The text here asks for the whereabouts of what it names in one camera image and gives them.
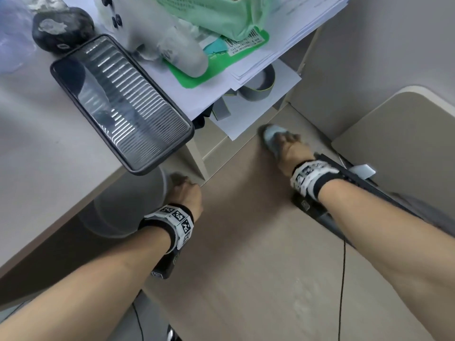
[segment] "table surface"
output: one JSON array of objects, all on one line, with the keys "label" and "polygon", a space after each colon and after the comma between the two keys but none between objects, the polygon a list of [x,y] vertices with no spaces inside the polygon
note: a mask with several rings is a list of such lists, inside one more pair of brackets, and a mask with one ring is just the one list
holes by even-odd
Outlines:
[{"label": "table surface", "polygon": [[0,277],[125,169],[38,49],[0,76]]}]

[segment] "human arm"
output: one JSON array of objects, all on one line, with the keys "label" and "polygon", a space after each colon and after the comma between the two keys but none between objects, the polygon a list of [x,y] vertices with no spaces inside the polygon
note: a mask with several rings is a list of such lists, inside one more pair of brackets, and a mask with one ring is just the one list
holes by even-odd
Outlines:
[{"label": "human arm", "polygon": [[[310,148],[295,135],[282,145],[281,171],[291,177]],[[341,179],[324,184],[318,200],[343,234],[390,282],[409,310],[438,341],[455,335],[455,239]]]},{"label": "human arm", "polygon": [[[202,212],[201,189],[188,180],[169,201],[188,207],[195,221]],[[170,244],[165,230],[141,229],[1,323],[0,339],[105,340]]]}]

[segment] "wall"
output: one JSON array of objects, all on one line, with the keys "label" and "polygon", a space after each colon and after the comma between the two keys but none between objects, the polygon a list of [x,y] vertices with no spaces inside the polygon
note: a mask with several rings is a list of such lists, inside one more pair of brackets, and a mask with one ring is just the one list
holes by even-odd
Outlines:
[{"label": "wall", "polygon": [[455,104],[455,0],[351,0],[324,26],[291,104],[329,138],[407,85]]}]

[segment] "person's right hand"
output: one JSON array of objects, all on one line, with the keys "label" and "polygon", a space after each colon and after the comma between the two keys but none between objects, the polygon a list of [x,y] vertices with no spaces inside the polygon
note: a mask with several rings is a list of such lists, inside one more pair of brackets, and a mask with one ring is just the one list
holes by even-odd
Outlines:
[{"label": "person's right hand", "polygon": [[169,203],[184,205],[193,214],[194,222],[199,219],[204,208],[202,207],[202,191],[198,184],[192,184],[190,178],[182,177],[168,194]]},{"label": "person's right hand", "polygon": [[274,140],[281,146],[278,167],[287,177],[292,177],[292,172],[301,162],[315,160],[310,147],[300,142],[300,135],[277,133]]}]

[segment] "barcode label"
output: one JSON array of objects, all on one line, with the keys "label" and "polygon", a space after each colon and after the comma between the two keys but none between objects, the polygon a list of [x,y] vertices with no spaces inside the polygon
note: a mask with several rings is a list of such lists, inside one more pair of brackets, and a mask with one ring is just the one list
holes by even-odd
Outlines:
[{"label": "barcode label", "polygon": [[253,28],[253,30],[250,32],[247,38],[241,40],[240,42],[234,42],[233,40],[230,40],[229,38],[225,38],[224,41],[226,42],[228,49],[227,53],[229,56],[234,56],[235,54],[244,51],[248,48],[252,48],[259,43],[262,43],[265,39],[262,38],[260,34],[257,33],[256,29]]}]

